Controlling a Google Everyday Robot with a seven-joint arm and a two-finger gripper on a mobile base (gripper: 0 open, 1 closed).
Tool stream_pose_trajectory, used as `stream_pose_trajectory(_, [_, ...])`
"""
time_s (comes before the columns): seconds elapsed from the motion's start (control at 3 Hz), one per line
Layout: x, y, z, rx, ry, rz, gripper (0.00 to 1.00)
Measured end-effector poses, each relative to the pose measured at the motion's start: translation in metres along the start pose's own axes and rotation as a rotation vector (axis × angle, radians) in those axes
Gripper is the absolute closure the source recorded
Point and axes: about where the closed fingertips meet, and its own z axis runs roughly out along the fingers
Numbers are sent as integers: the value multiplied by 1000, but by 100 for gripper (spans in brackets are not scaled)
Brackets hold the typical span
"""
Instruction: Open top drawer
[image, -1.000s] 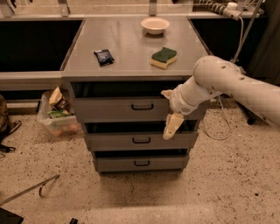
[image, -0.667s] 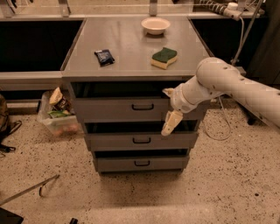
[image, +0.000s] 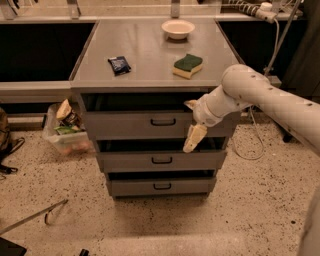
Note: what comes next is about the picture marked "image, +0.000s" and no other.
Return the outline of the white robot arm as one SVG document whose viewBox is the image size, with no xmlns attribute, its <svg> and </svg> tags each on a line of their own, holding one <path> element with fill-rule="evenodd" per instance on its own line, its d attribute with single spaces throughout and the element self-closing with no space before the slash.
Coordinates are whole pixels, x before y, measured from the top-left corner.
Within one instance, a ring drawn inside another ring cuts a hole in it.
<svg viewBox="0 0 320 256">
<path fill-rule="evenodd" d="M 235 64 L 228 67 L 221 83 L 198 99 L 185 102 L 192 111 L 183 151 L 194 151 L 208 130 L 231 113 L 256 106 L 314 155 L 320 154 L 320 106 L 314 101 L 273 86 L 268 78 L 254 69 Z M 295 256 L 319 256 L 320 197 L 315 186 L 306 208 Z"/>
</svg>

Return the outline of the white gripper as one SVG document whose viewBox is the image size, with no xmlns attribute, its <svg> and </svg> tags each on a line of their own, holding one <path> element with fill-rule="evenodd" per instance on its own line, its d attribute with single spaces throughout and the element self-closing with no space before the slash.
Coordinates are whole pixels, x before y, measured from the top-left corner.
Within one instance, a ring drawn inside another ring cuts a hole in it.
<svg viewBox="0 0 320 256">
<path fill-rule="evenodd" d="M 184 104 L 193 110 L 193 119 L 196 125 L 191 125 L 184 142 L 183 151 L 191 153 L 207 134 L 207 127 L 213 127 L 222 121 L 215 116 L 207 105 L 207 97 L 202 96 L 198 100 L 188 100 Z"/>
</svg>

